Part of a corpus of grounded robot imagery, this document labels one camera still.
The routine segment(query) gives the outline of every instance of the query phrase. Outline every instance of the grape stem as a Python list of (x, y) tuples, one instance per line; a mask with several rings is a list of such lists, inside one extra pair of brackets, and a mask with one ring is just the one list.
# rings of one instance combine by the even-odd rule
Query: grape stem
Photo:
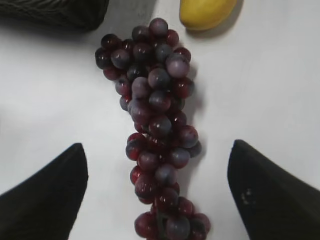
[(166, 218), (166, 215), (164, 215), (162, 212), (159, 211), (159, 209), (156, 210), (156, 220), (158, 224), (158, 230), (159, 230), (159, 240), (168, 240), (165, 232), (165, 227), (163, 224), (163, 220)]

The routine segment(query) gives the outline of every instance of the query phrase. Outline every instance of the woven basket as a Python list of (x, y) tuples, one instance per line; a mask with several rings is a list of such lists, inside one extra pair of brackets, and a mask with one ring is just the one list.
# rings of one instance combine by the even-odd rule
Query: woven basket
[(109, 0), (0, 0), (0, 15), (79, 30), (104, 20)]

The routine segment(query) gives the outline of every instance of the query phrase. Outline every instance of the white surface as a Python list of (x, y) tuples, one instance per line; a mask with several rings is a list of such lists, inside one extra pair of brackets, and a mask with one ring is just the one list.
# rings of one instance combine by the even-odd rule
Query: white surface
[[(133, 222), (149, 209), (129, 180), (134, 163), (124, 149), (132, 120), (93, 59), (104, 34), (128, 37), (149, 21), (144, 9), (153, 1), (127, 2), (111, 0), (105, 23), (79, 38), (0, 23), (0, 192), (82, 142), (89, 183), (71, 240), (138, 240)], [(209, 215), (210, 240), (248, 239), (226, 177), (235, 139), (320, 188), (319, 8), (318, 0), (245, 0), (225, 34), (193, 38), (179, 22), (179, 1), (154, 6), (152, 15), (178, 30), (197, 67), (187, 111), (197, 106), (193, 124), (206, 154), (180, 180)]]

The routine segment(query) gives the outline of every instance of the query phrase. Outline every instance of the yellow fruit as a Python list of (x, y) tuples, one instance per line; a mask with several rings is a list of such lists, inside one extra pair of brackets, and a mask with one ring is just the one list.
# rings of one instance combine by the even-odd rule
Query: yellow fruit
[(216, 27), (234, 9), (237, 0), (181, 0), (180, 21), (189, 30)]

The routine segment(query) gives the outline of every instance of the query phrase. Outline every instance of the grape cluster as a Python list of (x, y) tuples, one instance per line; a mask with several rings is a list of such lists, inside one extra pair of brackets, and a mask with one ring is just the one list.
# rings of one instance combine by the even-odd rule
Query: grape cluster
[(191, 53), (177, 47), (179, 36), (162, 18), (137, 26), (132, 39), (114, 34), (101, 40), (96, 64), (115, 82), (120, 106), (128, 111), (136, 133), (129, 136), (126, 155), (136, 161), (130, 173), (138, 199), (151, 205), (134, 222), (147, 240), (205, 240), (211, 228), (206, 215), (179, 196), (178, 170), (202, 150), (196, 129), (182, 111), (195, 89), (187, 77)]

